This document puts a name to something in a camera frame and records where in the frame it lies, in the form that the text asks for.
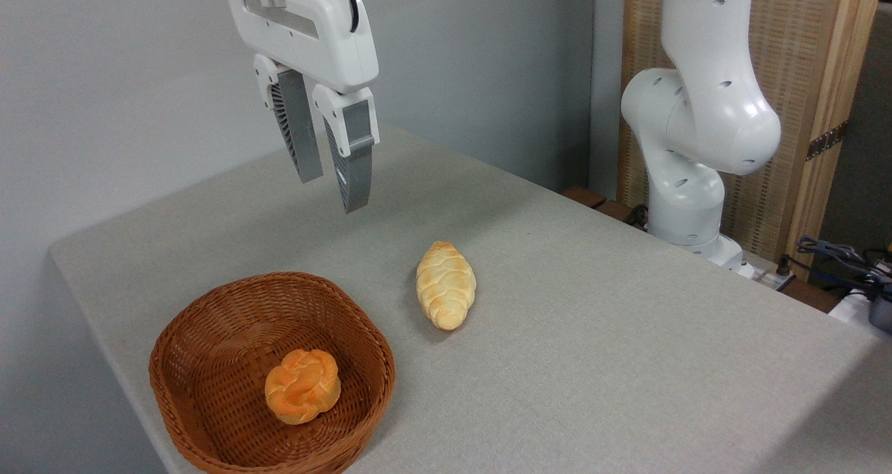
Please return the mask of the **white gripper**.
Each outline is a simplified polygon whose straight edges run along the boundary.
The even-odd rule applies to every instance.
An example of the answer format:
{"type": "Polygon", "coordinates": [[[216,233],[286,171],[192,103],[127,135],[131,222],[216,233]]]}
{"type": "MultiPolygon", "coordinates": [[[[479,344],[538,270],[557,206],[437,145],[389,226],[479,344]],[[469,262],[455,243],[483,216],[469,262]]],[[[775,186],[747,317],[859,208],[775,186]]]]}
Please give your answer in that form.
{"type": "Polygon", "coordinates": [[[227,1],[237,32],[256,52],[261,98],[276,119],[300,181],[324,175],[303,74],[320,83],[312,98],[323,119],[345,213],[366,206],[372,149],[381,135],[373,93],[365,88],[378,77],[379,64],[363,0],[227,1]]]}

